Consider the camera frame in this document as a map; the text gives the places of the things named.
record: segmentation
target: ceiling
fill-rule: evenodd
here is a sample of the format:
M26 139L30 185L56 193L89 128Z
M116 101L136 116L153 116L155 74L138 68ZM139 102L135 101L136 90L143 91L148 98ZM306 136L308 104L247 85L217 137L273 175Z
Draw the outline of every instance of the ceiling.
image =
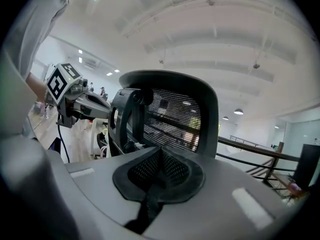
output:
M318 52L290 0L71 0L51 35L71 47L69 56L82 49L105 73L157 69L198 77L215 90L219 119L234 124L241 118L235 109L253 115L271 92L288 100L289 92L278 90L294 88L289 75L304 83L299 70L312 72ZM273 103L278 95L272 95L262 111L279 108L279 116L293 109Z

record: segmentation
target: black cable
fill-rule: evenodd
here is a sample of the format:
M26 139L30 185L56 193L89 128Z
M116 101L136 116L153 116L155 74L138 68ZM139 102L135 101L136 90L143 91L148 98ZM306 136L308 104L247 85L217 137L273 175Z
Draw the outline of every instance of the black cable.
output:
M60 139L62 141L62 144L63 144L63 147L64 147L66 158L68 159L68 163L70 164L70 158L69 158L69 155L68 155L68 152L67 152L67 149L66 149L66 145L65 145L64 139L61 136L60 125L59 124L58 124L58 133L59 133L59 137L60 137Z

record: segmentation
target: white rectangular patch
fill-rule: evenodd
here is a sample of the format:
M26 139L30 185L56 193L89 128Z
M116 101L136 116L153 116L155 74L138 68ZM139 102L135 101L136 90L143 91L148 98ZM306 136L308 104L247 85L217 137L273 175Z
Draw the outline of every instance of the white rectangular patch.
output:
M257 230L262 230L273 222L270 214L243 187L235 189L232 197Z
M75 171L75 172L71 172L70 175L71 175L72 178L76 178L76 177L92 174L94 172L95 172L94 169L88 168L88 169L84 169L84 170L78 170L78 171Z

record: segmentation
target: black mesh gripper pad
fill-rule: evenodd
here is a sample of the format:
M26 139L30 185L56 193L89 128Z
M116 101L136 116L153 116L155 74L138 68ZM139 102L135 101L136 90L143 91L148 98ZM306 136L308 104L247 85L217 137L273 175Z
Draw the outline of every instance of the black mesh gripper pad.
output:
M142 234L163 205L182 203L196 195L205 181L202 168L181 154L194 153L170 147L155 147L118 167L113 183L122 196L141 203L136 220L126 227Z

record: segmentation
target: black monitor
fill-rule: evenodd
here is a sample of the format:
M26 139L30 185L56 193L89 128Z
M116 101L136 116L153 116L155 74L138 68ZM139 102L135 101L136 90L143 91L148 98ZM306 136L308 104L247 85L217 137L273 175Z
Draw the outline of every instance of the black monitor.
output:
M320 157L320 146L304 144L301 157L293 175L295 183L302 189L309 187Z

